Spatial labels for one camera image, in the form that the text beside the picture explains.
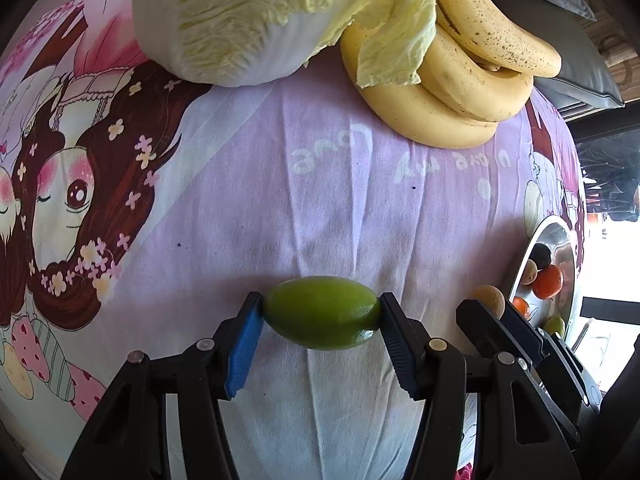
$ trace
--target pink bedsheet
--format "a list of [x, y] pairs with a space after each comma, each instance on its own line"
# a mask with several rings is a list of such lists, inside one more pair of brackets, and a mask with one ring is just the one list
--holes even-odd
[[[181, 352], [250, 290], [346, 276], [470, 349], [456, 305], [545, 216], [582, 263], [574, 144], [537, 91], [484, 146], [437, 150], [386, 127], [335, 48], [211, 88], [146, 60], [130, 0], [73, 0], [7, 58], [0, 104], [0, 413], [54, 474], [131, 349]], [[393, 479], [420, 410], [379, 335], [316, 352], [266, 327], [223, 415], [241, 478]]]

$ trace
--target flower print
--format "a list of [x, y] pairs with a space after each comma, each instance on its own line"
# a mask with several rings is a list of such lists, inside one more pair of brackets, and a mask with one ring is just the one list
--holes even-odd
[[62, 272], [58, 271], [51, 277], [51, 287], [53, 288], [53, 293], [56, 296], [59, 296], [66, 290], [66, 283], [64, 278], [62, 277]]
[[120, 275], [122, 274], [122, 267], [116, 262], [112, 261], [111, 267], [109, 268], [109, 270], [107, 270], [107, 274], [110, 275], [112, 278], [119, 280]]
[[98, 254], [102, 254], [107, 248], [107, 244], [104, 243], [100, 238], [98, 238], [95, 248], [98, 249]]
[[98, 301], [104, 303], [113, 297], [113, 285], [111, 277], [105, 272], [100, 278], [94, 278], [92, 281]]
[[131, 191], [129, 193], [129, 198], [127, 198], [127, 201], [124, 203], [124, 205], [128, 205], [133, 211], [136, 208], [136, 201], [140, 198], [140, 196], [140, 193], [133, 193], [133, 191]]
[[102, 260], [100, 254], [98, 254], [98, 247], [96, 247], [93, 240], [81, 247], [80, 255], [82, 256], [82, 266], [85, 269], [90, 269], [93, 264], [99, 264]]
[[133, 94], [137, 94], [142, 90], [142, 83], [138, 81], [135, 85], [131, 85], [129, 87], [129, 96], [131, 97]]
[[149, 171], [146, 174], [146, 179], [145, 179], [145, 186], [149, 186], [149, 187], [153, 187], [158, 183], [158, 180], [160, 179], [160, 175], [158, 175], [157, 173], [154, 173], [153, 171]]
[[116, 245], [118, 247], [124, 248], [125, 251], [128, 251], [130, 238], [130, 236], [125, 236], [123, 233], [120, 233], [120, 235], [118, 236], [118, 243]]
[[122, 119], [118, 119], [115, 124], [109, 126], [107, 128], [107, 131], [109, 132], [109, 140], [114, 140], [124, 131], [124, 124], [122, 124]]
[[146, 170], [146, 167], [149, 165], [149, 161], [154, 160], [155, 158], [156, 158], [156, 154], [151, 153], [151, 148], [150, 148], [148, 152], [139, 153], [138, 156], [136, 157], [136, 160], [142, 161], [142, 164], [140, 164], [140, 168], [142, 168], [143, 170]]
[[176, 85], [180, 84], [182, 79], [178, 79], [176, 81], [169, 81], [166, 85], [164, 85], [164, 89], [169, 92], [175, 88]]
[[134, 148], [136, 150], [140, 150], [141, 152], [150, 152], [151, 151], [151, 142], [154, 140], [153, 137], [145, 138], [144, 135], [140, 135], [138, 139], [139, 143], [137, 143]]

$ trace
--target dark fruit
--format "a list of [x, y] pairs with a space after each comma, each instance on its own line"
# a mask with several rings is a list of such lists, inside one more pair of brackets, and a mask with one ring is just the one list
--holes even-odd
[[529, 260], [536, 263], [538, 270], [546, 269], [551, 264], [551, 250], [545, 244], [535, 244]]

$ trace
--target cartoon character print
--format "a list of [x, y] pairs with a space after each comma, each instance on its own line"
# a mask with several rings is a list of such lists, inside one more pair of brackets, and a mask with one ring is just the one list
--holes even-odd
[[[45, 14], [33, 27], [31, 27], [17, 43], [4, 63], [4, 66], [0, 68], [0, 86], [2, 86], [13, 74], [19, 72], [21, 67], [28, 62], [28, 59], [33, 55], [33, 52], [40, 47], [40, 42], [53, 30], [53, 28], [56, 27], [60, 18], [68, 16], [70, 10], [81, 9], [90, 1], [92, 0], [69, 0], [51, 12]], [[65, 51], [69, 50], [70, 46], [75, 43], [75, 40], [77, 39], [78, 36], [72, 35], [69, 37], [69, 47], [66, 48]], [[42, 66], [52, 66], [55, 64], [55, 62], [50, 62], [43, 64]]]
[[558, 150], [558, 156], [543, 117], [531, 99], [525, 108], [531, 128], [529, 163], [533, 176], [525, 189], [525, 231], [530, 237], [547, 216], [560, 216], [569, 226], [579, 272], [584, 258], [584, 201], [579, 197], [576, 161], [569, 160], [569, 149]]
[[210, 88], [146, 60], [130, 8], [67, 9], [0, 116], [2, 365], [23, 397], [33, 376], [84, 420], [104, 386], [66, 360], [53, 327], [80, 330], [112, 297], [182, 115]]

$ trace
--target bunch of bananas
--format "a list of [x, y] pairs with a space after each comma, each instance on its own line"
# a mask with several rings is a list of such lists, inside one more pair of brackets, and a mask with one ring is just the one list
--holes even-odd
[[[372, 110], [399, 134], [436, 148], [487, 142], [497, 123], [517, 114], [533, 76], [554, 77], [556, 50], [511, 22], [491, 0], [437, 0], [436, 35], [417, 85], [358, 88]], [[375, 30], [352, 23], [340, 50], [353, 82], [362, 41]]]

